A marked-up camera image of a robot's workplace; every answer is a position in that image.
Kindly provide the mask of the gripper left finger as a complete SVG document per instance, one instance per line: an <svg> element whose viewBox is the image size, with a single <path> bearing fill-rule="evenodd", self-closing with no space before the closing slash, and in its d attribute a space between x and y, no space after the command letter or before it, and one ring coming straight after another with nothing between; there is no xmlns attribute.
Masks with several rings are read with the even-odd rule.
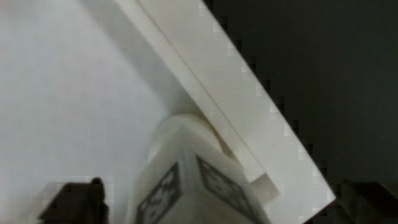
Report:
<svg viewBox="0 0 398 224"><path fill-rule="evenodd" d="M105 185L97 177L89 183L70 182L40 215L41 224L109 224Z"/></svg>

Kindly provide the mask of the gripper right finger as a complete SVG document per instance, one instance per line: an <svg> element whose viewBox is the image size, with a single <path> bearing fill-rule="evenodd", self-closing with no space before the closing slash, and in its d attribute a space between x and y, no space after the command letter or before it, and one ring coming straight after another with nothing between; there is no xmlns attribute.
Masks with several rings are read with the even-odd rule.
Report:
<svg viewBox="0 0 398 224"><path fill-rule="evenodd" d="M340 204L354 224L398 224L398 197L379 182L345 182Z"/></svg>

